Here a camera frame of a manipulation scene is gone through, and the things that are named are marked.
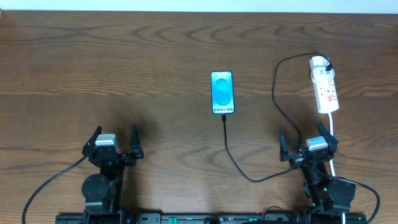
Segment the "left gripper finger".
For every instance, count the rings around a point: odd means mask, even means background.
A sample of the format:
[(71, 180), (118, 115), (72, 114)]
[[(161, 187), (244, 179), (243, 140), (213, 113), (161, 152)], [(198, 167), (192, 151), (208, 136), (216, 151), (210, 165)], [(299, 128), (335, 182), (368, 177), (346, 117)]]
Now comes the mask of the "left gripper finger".
[(140, 143), (138, 135), (137, 135), (136, 126), (132, 127), (129, 148), (132, 151), (132, 153), (134, 154), (135, 159), (143, 159), (144, 158), (144, 151), (142, 149), (141, 143)]
[(95, 151), (95, 141), (97, 137), (101, 134), (102, 127), (98, 126), (93, 135), (89, 138), (86, 144), (83, 146), (82, 154), (92, 154)]

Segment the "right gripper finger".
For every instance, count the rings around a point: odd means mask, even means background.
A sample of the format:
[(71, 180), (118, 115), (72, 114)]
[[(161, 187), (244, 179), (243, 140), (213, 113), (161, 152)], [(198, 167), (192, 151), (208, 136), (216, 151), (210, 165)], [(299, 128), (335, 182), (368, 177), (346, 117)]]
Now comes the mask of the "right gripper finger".
[(287, 146), (286, 140), (285, 140), (285, 136), (283, 134), (283, 131), (280, 130), (279, 131), (279, 138), (280, 138), (280, 156), (279, 159), (281, 162), (286, 161), (286, 159), (289, 156), (289, 148)]
[(330, 152), (336, 152), (338, 148), (338, 140), (324, 127), (321, 122), (318, 122), (318, 131), (321, 136), (325, 138)]

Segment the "blue Galaxy smartphone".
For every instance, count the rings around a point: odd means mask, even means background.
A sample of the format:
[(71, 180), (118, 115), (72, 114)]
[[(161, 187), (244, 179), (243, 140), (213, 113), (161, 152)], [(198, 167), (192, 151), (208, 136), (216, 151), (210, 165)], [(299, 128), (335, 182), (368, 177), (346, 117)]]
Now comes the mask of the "blue Galaxy smartphone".
[(231, 71), (211, 72), (211, 107), (213, 114), (233, 114), (234, 88)]

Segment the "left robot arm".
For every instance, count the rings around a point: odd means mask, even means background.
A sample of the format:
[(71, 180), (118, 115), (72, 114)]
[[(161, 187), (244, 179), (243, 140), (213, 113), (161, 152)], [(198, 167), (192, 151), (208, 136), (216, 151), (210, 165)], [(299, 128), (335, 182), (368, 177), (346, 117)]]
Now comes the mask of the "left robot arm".
[(85, 198), (83, 220), (85, 223), (131, 223), (131, 214), (119, 203), (125, 168), (135, 166), (138, 159), (144, 158), (137, 128), (132, 128), (127, 153), (119, 151), (115, 134), (103, 134), (101, 130), (101, 126), (96, 128), (82, 150), (99, 168), (99, 173), (87, 177), (81, 187)]

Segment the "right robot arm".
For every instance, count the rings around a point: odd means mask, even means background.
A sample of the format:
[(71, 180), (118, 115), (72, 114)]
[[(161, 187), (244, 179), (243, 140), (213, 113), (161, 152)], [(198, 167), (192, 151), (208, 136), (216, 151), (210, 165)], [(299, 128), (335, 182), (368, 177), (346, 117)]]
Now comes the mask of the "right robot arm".
[(304, 188), (313, 203), (296, 219), (301, 223), (342, 223), (343, 214), (351, 209), (356, 187), (346, 179), (328, 174), (325, 163), (332, 160), (338, 141), (318, 123), (319, 137), (307, 140), (307, 145), (290, 154), (282, 131), (280, 137), (280, 161), (289, 163), (292, 170), (300, 169), (304, 175)]

